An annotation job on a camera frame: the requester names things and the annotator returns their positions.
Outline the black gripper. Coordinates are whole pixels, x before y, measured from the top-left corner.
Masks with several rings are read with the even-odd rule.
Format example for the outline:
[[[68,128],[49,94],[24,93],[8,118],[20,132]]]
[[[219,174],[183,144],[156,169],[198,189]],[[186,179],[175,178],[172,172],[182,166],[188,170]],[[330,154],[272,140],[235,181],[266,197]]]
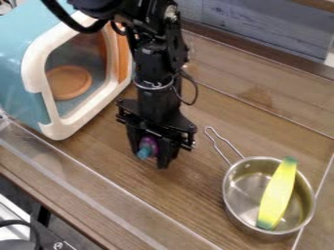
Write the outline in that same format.
[[[135,80],[138,98],[119,99],[117,121],[127,126],[132,153],[138,154],[140,139],[155,137],[158,141],[156,167],[166,169],[178,157],[179,148],[191,150],[196,126],[180,112],[182,80],[164,83]]]

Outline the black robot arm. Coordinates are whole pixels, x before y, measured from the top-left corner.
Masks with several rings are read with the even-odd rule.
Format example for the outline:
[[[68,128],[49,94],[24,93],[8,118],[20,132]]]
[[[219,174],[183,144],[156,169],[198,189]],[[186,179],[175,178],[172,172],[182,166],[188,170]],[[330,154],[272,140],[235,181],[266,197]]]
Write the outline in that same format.
[[[182,98],[182,82],[194,78],[184,72],[190,47],[183,38],[182,18],[175,0],[67,0],[73,9],[95,18],[83,26],[57,0],[41,0],[49,12],[75,31],[92,33],[104,25],[128,41],[135,61],[138,97],[116,102],[117,121],[127,127],[134,154],[156,159],[164,169],[195,143],[196,126],[180,112],[194,101]]]

